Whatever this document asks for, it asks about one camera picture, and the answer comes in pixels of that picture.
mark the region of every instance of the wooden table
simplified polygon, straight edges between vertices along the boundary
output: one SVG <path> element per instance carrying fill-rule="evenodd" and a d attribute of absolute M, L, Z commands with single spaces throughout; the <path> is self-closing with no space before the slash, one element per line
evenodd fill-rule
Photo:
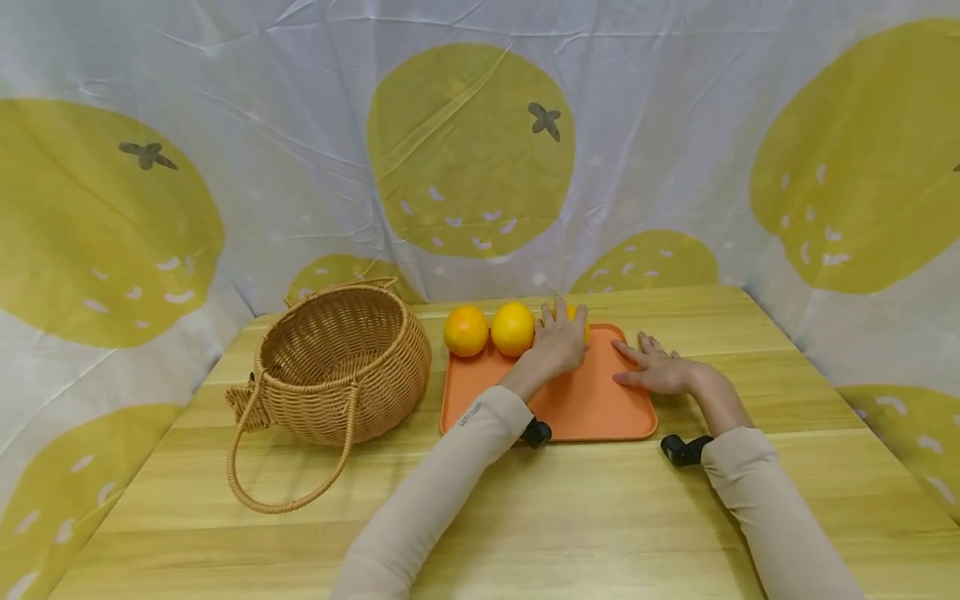
<path fill-rule="evenodd" d="M 746 294 L 705 286 L 570 299 L 585 301 L 596 322 L 631 335 L 643 327 L 725 372 L 869 597 L 958 597 L 960 530 Z M 498 304 L 480 302 L 490 314 Z M 350 542 L 439 437 L 441 332 L 451 308 L 416 308 L 434 356 L 414 415 L 359 446 L 330 492 L 283 516 L 243 508 L 224 472 L 233 435 L 224 390 L 247 379 L 274 317 L 251 323 L 52 597 L 326 598 Z M 657 409 L 657 439 L 705 432 L 689 401 L 658 400 Z M 240 476 L 255 496 L 286 500 L 326 477 L 337 454 L 268 431 L 245 441 Z M 654 439 L 508 452 L 431 555 L 413 597 L 763 594 L 743 539 L 703 472 L 668 466 Z"/>

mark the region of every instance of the orange tray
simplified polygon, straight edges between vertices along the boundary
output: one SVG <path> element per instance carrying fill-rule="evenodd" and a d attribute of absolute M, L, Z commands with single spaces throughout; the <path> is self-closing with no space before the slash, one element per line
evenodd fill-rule
<path fill-rule="evenodd" d="M 657 413 L 646 391 L 625 388 L 612 379 L 616 372 L 635 368 L 611 345 L 614 339 L 626 341 L 616 325 L 590 324 L 584 364 L 549 383 L 530 402 L 537 419 L 550 425 L 552 441 L 642 440 L 657 431 Z M 515 361 L 492 343 L 472 358 L 450 354 L 441 433 L 457 422 L 477 396 L 496 385 Z"/>

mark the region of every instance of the orange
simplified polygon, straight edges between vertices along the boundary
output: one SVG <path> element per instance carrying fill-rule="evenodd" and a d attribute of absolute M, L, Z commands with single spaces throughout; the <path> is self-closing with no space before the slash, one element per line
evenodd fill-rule
<path fill-rule="evenodd" d="M 573 321 L 574 319 L 577 318 L 577 305 L 576 305 L 576 304 L 568 304 L 568 305 L 566 306 L 566 317 L 567 317 L 568 319 L 570 319 L 571 321 Z M 556 306 L 553 307 L 553 318 L 554 318 L 554 319 L 557 318 L 557 307 L 556 307 Z M 590 343 L 590 325 L 589 325 L 589 324 L 584 324 L 584 344 L 589 344 L 589 343 Z"/>
<path fill-rule="evenodd" d="M 451 354 L 462 358 L 476 356 L 487 347 L 489 337 L 487 315 L 472 304 L 457 306 L 446 318 L 444 344 Z"/>
<path fill-rule="evenodd" d="M 501 354 L 519 356 L 534 344 L 534 314 L 519 302 L 509 302 L 493 316 L 490 331 Z"/>

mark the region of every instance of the yellow circle pattern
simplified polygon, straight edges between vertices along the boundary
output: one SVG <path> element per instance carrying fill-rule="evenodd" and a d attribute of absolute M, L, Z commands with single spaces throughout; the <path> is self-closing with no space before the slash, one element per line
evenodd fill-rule
<path fill-rule="evenodd" d="M 423 298 L 406 280 L 397 265 L 351 254 L 328 254 L 303 267 L 290 283 L 287 299 L 297 302 L 334 285 L 351 281 L 362 283 L 367 279 L 387 276 L 396 277 L 396 284 L 391 289 L 401 300 L 409 304 L 423 304 Z"/>
<path fill-rule="evenodd" d="M 367 147 L 396 235 L 434 254 L 507 254 L 560 216 L 573 115 L 559 86 L 503 48 L 431 48 L 373 94 Z"/>
<path fill-rule="evenodd" d="M 717 282 L 717 261 L 700 240 L 649 229 L 604 254 L 577 279 L 573 293 L 613 292 Z"/>
<path fill-rule="evenodd" d="M 200 173 L 130 117 L 0 101 L 0 308 L 64 340 L 139 346 L 206 301 L 224 246 Z"/>
<path fill-rule="evenodd" d="M 837 392 L 960 522 L 960 398 L 901 385 L 851 385 Z"/>
<path fill-rule="evenodd" d="M 783 109 L 751 206 L 810 286 L 881 290 L 960 234 L 960 20 L 868 37 Z"/>
<path fill-rule="evenodd" d="M 179 412 L 174 404 L 124 408 L 38 452 L 0 519 L 0 597 L 50 594 Z"/>

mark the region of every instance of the wicker basket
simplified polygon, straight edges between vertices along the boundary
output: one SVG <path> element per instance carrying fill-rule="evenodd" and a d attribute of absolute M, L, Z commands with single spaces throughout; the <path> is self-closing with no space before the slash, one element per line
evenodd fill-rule
<path fill-rule="evenodd" d="M 351 283 L 292 306 L 260 342 L 247 385 L 227 391 L 237 419 L 227 480 L 247 508 L 276 515 L 313 502 L 340 476 L 354 444 L 397 426 L 423 395 L 430 344 L 410 308 L 386 289 L 395 282 Z M 236 475 L 240 438 L 271 425 L 304 442 L 343 447 L 327 480 L 286 504 L 254 500 Z"/>

